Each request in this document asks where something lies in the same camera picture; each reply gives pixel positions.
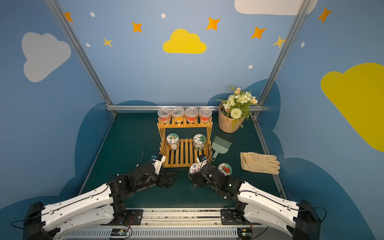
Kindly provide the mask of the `large jar purple flower lid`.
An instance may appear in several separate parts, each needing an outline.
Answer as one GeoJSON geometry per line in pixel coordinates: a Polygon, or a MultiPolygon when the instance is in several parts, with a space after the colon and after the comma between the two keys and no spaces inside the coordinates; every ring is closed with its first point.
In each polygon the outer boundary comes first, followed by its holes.
{"type": "Polygon", "coordinates": [[[194,163],[189,168],[189,174],[193,175],[201,171],[201,163],[194,163]]]}

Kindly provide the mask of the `large jar red strawberry lid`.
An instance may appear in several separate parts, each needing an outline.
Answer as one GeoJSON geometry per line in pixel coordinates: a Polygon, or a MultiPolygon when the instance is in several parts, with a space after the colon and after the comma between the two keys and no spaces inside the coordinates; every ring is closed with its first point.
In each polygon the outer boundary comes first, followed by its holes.
{"type": "Polygon", "coordinates": [[[221,173],[223,173],[225,176],[230,176],[233,173],[232,167],[227,163],[221,163],[218,166],[218,169],[221,173]]]}

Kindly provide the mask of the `large jar green leaf lid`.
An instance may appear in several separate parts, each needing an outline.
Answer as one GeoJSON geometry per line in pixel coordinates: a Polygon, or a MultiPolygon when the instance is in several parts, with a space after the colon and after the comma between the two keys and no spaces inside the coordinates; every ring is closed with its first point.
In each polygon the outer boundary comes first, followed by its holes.
{"type": "Polygon", "coordinates": [[[193,137],[193,148],[197,151],[203,151],[206,145],[206,136],[203,134],[196,134],[193,137]]]}

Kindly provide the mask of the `bamboo two-tier shelf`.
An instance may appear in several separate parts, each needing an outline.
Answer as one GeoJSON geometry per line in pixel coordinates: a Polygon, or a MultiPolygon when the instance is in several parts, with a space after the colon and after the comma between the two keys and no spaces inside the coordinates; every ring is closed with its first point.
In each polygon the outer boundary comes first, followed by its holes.
{"type": "Polygon", "coordinates": [[[213,128],[212,118],[208,122],[202,122],[198,118],[194,123],[189,123],[187,118],[184,117],[183,122],[176,123],[173,118],[168,123],[163,123],[161,119],[158,119],[157,123],[159,133],[161,136],[161,146],[160,152],[163,156],[166,157],[166,161],[163,163],[164,168],[188,168],[196,162],[196,158],[199,155],[205,154],[206,157],[212,159],[212,144],[211,144],[211,133],[213,128]],[[193,146],[193,136],[186,135],[185,130],[188,129],[198,129],[202,130],[205,128],[207,130],[206,143],[202,151],[198,151],[193,146]],[[181,130],[182,134],[179,140],[179,147],[176,150],[172,150],[170,144],[167,143],[167,129],[170,129],[171,133],[174,130],[181,130]]]}

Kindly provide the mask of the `large jar orange flower lid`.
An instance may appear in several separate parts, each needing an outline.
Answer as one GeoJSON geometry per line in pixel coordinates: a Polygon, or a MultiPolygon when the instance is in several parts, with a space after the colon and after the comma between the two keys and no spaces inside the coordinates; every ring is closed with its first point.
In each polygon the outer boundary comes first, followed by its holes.
{"type": "Polygon", "coordinates": [[[180,137],[178,134],[171,133],[166,137],[166,141],[170,150],[177,150],[180,146],[180,137]]]}

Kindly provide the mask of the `small clear jar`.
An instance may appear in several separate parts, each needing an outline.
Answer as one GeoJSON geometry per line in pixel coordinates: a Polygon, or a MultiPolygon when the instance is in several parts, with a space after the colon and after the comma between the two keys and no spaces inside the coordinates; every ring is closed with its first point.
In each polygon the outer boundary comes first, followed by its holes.
{"type": "Polygon", "coordinates": [[[167,124],[171,121],[171,115],[172,115],[172,111],[170,108],[164,107],[158,110],[158,116],[159,116],[160,122],[164,124],[167,124]]]}
{"type": "Polygon", "coordinates": [[[188,107],[185,110],[185,116],[188,123],[194,123],[198,118],[199,111],[196,107],[188,107]]]}
{"type": "Polygon", "coordinates": [[[185,110],[181,107],[172,109],[172,117],[175,123],[182,123],[184,120],[185,110]]]}
{"type": "Polygon", "coordinates": [[[207,123],[210,121],[212,116],[212,110],[208,107],[202,107],[199,109],[199,117],[202,123],[207,123]]]}

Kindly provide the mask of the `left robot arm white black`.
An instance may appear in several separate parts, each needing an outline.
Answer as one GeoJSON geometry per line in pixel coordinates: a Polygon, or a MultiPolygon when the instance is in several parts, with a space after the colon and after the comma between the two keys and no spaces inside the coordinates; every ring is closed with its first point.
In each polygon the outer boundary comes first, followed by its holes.
{"type": "Polygon", "coordinates": [[[69,232],[95,225],[130,224],[132,218],[124,201],[151,187],[168,189],[177,177],[161,164],[144,164],[72,199],[50,205],[32,204],[23,221],[23,238],[57,240],[69,232]]]}

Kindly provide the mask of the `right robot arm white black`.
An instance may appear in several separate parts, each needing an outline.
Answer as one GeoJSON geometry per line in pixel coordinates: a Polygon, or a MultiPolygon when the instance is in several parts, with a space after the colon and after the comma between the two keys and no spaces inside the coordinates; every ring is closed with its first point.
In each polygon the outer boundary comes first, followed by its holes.
{"type": "Polygon", "coordinates": [[[219,197],[237,201],[231,214],[238,224],[265,225],[294,240],[320,239],[322,219],[308,201],[297,203],[276,197],[232,175],[226,176],[210,163],[190,166],[189,178],[196,187],[210,186],[219,197]]]}

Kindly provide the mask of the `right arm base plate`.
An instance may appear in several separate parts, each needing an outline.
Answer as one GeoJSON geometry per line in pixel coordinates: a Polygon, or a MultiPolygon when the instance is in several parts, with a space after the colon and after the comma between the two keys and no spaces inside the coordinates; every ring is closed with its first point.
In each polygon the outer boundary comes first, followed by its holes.
{"type": "Polygon", "coordinates": [[[245,218],[243,210],[224,208],[220,210],[222,225],[261,225],[260,223],[251,223],[245,218]]]}

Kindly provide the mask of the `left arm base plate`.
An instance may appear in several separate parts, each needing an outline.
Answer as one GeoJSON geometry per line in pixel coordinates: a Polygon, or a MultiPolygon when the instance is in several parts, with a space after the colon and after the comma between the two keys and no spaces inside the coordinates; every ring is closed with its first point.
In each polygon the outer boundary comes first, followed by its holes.
{"type": "Polygon", "coordinates": [[[128,209],[122,216],[114,217],[106,226],[139,226],[142,222],[143,212],[142,209],[128,209]]]}

